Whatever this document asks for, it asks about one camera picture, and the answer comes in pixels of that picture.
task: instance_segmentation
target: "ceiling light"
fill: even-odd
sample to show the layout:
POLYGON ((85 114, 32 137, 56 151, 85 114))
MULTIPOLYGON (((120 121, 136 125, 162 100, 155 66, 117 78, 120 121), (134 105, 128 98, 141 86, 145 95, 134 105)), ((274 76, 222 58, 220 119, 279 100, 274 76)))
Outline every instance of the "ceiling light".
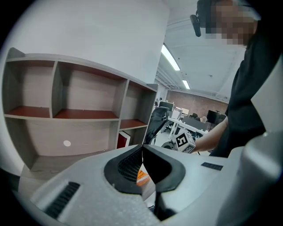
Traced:
POLYGON ((183 80, 183 83, 184 83, 185 87, 189 90, 190 87, 189 87, 189 84, 187 83, 187 80, 183 80))
POLYGON ((172 65, 172 67, 175 69, 175 71, 179 71, 180 68, 178 64, 176 63, 173 56, 171 55, 171 53, 169 52, 169 50, 166 48, 165 45, 162 46, 161 52, 166 57, 166 59, 169 61, 169 63, 172 65))

